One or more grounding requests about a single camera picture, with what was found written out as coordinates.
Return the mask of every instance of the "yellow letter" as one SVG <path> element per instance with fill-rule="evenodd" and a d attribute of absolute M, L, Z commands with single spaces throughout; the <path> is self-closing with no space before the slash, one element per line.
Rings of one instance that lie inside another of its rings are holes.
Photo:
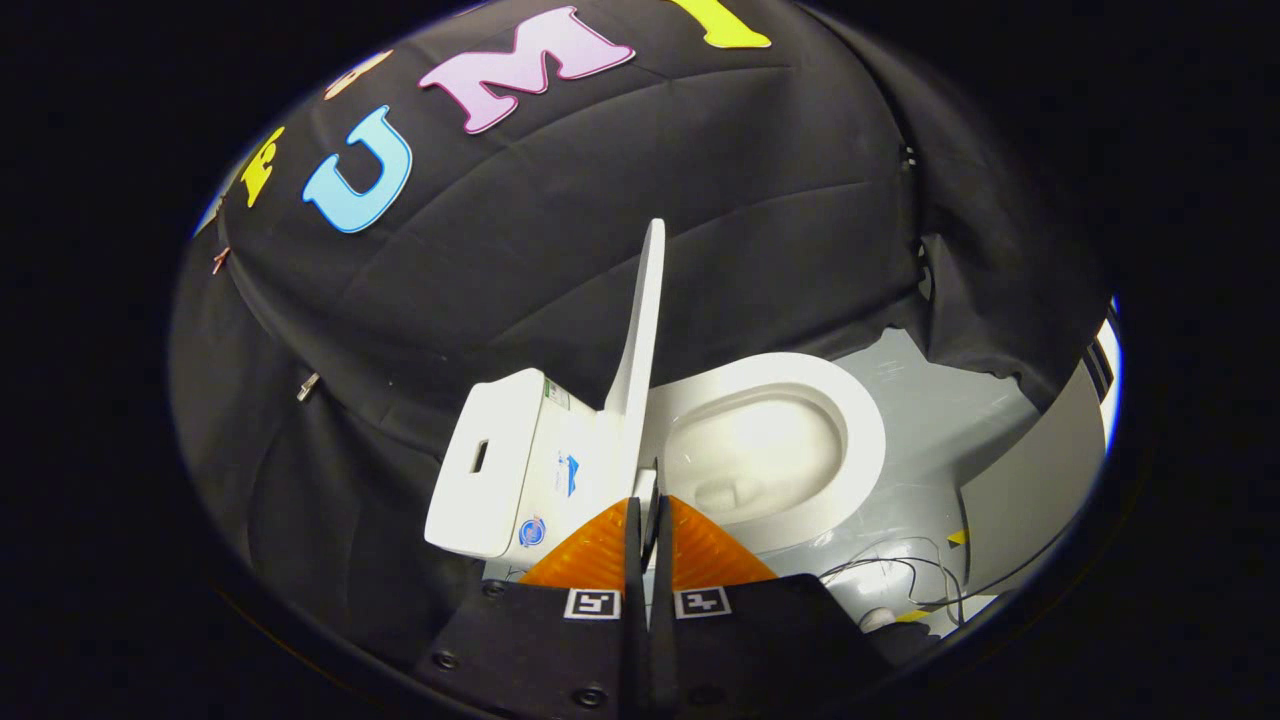
<path fill-rule="evenodd" d="M 694 17 L 707 35 L 703 40 L 712 47 L 768 47 L 768 37 L 746 27 L 719 0 L 671 0 Z"/>
<path fill-rule="evenodd" d="M 271 176 L 271 168 L 266 164 L 275 158 L 275 138 L 280 137 L 284 128 L 279 128 L 271 133 L 271 137 L 266 138 L 262 149 L 257 151 L 256 155 L 248 161 L 248 167 L 244 168 L 244 173 L 241 174 L 241 182 L 244 183 L 244 188 L 248 190 L 248 206 L 253 206 L 253 201 L 257 200 L 259 191 L 266 184 L 266 178 Z"/>
<path fill-rule="evenodd" d="M 372 58 L 365 60 L 364 63 L 356 65 L 355 68 L 351 68 L 349 70 L 347 70 L 347 74 L 344 74 L 340 78 L 338 78 L 338 79 L 333 81 L 332 83 L 329 83 L 329 87 L 326 87 L 324 90 L 324 99 L 325 100 L 334 99 L 339 92 L 342 92 L 343 90 L 347 90 L 348 85 L 356 82 L 356 78 L 358 78 L 360 76 L 367 73 L 378 63 L 381 63 L 383 60 L 385 60 L 387 56 L 390 55 L 393 51 L 394 50 L 384 50 L 384 51 L 374 55 Z"/>

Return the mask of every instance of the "pink letter m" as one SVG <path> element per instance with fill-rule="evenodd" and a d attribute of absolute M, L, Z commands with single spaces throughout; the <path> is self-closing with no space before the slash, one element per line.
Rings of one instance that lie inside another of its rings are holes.
<path fill-rule="evenodd" d="M 494 95 L 486 85 L 541 94 L 547 91 L 544 55 L 559 63 L 561 79 L 577 79 L 626 63 L 636 51 L 613 45 L 582 24 L 577 8 L 557 8 L 516 26 L 511 53 L 462 53 L 440 63 L 417 81 L 419 87 L 438 85 L 467 113 L 463 128 L 484 132 L 515 111 L 511 96 Z"/>

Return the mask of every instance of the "black cloth backdrop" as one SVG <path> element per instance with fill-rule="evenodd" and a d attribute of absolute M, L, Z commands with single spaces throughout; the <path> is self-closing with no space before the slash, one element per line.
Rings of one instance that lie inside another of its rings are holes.
<path fill-rule="evenodd" d="M 517 110 L 475 136 L 417 87 L 458 53 L 509 53 L 515 26 L 559 6 L 435 23 L 328 101 L 319 78 L 264 129 L 285 127 L 253 208 L 232 183 L 178 282 L 170 395 L 212 519 L 270 588 L 396 664 L 480 575 L 421 536 L 470 387 L 534 366 L 598 406 L 650 218 L 668 232 L 654 384 L 767 351 L 837 357 L 895 325 L 931 361 L 1018 377 L 1043 409 L 1105 311 L 1092 255 L 960 94 L 782 0 L 733 1 L 772 40 L 755 50 L 707 45 L 672 3 L 576 3 L 635 58 L 500 91 Z M 380 105 L 412 173 L 340 233 L 302 187 L 333 152 L 352 187 L 376 181 L 344 141 Z"/>

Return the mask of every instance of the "white toilet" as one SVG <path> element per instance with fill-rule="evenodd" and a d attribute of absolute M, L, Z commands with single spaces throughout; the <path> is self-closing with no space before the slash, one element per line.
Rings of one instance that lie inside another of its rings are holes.
<path fill-rule="evenodd" d="M 884 424 L 852 375 L 796 352 L 754 355 L 649 392 L 640 464 L 764 553 L 854 514 L 884 464 Z"/>
<path fill-rule="evenodd" d="M 648 512 L 657 482 L 764 553 L 826 533 L 870 495 L 884 425 L 861 383 L 832 363 L 769 352 L 649 389 L 664 249 L 655 219 L 604 407 L 532 368 L 472 387 L 428 542 L 527 569 L 623 497 Z"/>

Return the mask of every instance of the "toilet tank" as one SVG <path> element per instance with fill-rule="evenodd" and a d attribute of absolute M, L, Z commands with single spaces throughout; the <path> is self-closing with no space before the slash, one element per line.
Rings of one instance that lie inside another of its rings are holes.
<path fill-rule="evenodd" d="M 595 416 L 532 368 L 474 386 L 422 537 L 460 555 L 532 566 L 598 505 Z"/>

